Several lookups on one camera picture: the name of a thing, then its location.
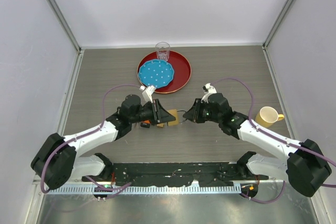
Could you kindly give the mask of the orange black padlock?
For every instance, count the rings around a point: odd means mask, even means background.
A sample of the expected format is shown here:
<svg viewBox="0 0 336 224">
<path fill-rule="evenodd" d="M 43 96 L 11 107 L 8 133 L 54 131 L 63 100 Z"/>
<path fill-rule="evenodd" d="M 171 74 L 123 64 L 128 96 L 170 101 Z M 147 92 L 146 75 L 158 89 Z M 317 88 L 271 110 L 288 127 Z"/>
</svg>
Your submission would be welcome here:
<svg viewBox="0 0 336 224">
<path fill-rule="evenodd" d="M 149 129 L 151 127 L 151 123 L 150 123 L 150 121 L 143 121 L 143 122 L 140 123 L 140 127 Z"/>
</svg>

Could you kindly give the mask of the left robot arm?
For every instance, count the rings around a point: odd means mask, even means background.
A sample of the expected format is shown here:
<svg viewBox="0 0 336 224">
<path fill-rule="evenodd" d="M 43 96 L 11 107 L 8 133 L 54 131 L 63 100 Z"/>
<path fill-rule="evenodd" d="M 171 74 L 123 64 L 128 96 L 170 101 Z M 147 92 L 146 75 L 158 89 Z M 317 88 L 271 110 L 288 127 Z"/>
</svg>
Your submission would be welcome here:
<svg viewBox="0 0 336 224">
<path fill-rule="evenodd" d="M 134 123 L 143 121 L 156 125 L 175 121 L 175 116 L 168 113 L 157 99 L 141 104 L 139 96 L 128 95 L 102 124 L 73 135 L 54 133 L 48 136 L 30 166 L 41 178 L 41 184 L 51 190 L 61 187 L 69 179 L 93 178 L 105 182 L 112 177 L 113 163 L 101 153 L 89 157 L 84 154 L 124 137 Z"/>
</svg>

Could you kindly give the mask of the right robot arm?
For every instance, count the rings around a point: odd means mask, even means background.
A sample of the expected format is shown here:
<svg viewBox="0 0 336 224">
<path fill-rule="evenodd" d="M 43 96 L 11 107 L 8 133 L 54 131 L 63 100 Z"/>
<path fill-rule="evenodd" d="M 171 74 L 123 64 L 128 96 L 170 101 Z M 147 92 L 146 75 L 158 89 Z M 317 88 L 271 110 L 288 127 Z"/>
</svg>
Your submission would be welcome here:
<svg viewBox="0 0 336 224">
<path fill-rule="evenodd" d="M 307 139 L 293 140 L 262 127 L 248 116 L 233 111 L 221 93 L 195 99 L 183 117 L 194 123 L 215 122 L 226 134 L 252 143 L 272 154 L 272 158 L 254 154 L 237 166 L 242 179 L 265 175 L 288 182 L 293 189 L 312 197 L 323 186 L 332 170 L 319 145 Z"/>
</svg>

